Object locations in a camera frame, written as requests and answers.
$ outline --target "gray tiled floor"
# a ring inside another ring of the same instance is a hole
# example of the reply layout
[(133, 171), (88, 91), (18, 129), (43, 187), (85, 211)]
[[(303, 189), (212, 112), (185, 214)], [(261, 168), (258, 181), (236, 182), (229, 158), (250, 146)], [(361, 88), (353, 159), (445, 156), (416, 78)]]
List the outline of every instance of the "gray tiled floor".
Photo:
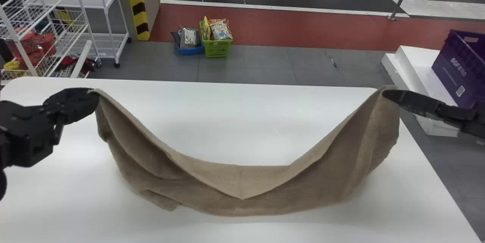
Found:
[(133, 42), (115, 69), (109, 62), (91, 77), (254, 83), (370, 86), (389, 83), (379, 61), (383, 52), (233, 45), (228, 58), (179, 55), (172, 43)]
[[(127, 44), (115, 69), (106, 60), (94, 78), (317, 86), (392, 84), (380, 61), (384, 52), (232, 46), (228, 58), (180, 56), (172, 43)], [(427, 136), (407, 112), (401, 117), (446, 188), (485, 240), (485, 149), (456, 138)]]

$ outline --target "white table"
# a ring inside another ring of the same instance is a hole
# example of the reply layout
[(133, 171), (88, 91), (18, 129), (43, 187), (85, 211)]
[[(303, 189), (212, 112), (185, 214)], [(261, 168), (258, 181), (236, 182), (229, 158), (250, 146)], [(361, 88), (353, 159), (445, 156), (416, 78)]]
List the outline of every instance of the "white table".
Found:
[[(298, 158), (374, 91), (28, 77), (8, 84), (1, 99), (34, 105), (72, 86), (107, 91), (182, 153), (265, 165)], [(1, 242), (479, 242), (403, 123), (389, 157), (350, 200), (281, 216), (167, 212), (139, 198), (99, 139), (94, 115), (65, 127), (38, 165), (6, 173)]]

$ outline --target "blue basket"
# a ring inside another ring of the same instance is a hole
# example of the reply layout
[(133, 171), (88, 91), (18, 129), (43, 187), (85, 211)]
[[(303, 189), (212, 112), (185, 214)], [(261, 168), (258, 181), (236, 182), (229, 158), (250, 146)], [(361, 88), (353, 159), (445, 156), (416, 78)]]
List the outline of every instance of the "blue basket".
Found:
[(199, 55), (204, 53), (204, 44), (195, 48), (180, 49), (180, 36), (178, 35), (178, 32), (171, 32), (171, 34), (174, 38), (175, 46), (177, 46), (178, 52), (181, 55)]

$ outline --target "snack bag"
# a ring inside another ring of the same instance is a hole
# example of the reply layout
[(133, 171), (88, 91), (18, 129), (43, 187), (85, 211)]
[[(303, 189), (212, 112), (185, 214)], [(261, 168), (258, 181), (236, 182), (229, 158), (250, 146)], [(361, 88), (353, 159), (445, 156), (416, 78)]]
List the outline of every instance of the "snack bag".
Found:
[(209, 22), (207, 20), (207, 16), (204, 16), (204, 24), (203, 24), (203, 30), (204, 33), (202, 34), (202, 37), (204, 40), (211, 40), (211, 27), (209, 26)]
[(214, 35), (214, 40), (228, 40), (232, 39), (232, 34), (229, 31), (227, 19), (211, 20), (210, 26)]

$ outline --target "qr code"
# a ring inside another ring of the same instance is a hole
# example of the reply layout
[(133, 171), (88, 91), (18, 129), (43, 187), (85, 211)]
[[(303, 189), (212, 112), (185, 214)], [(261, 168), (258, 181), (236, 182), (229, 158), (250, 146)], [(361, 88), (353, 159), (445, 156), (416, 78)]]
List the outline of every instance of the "qr code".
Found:
[(464, 88), (463, 86), (460, 86), (460, 87), (458, 88), (458, 90), (456, 91), (456, 95), (457, 95), (458, 97), (461, 97), (461, 96), (462, 96), (462, 94), (463, 94), (464, 92), (465, 92), (465, 88)]

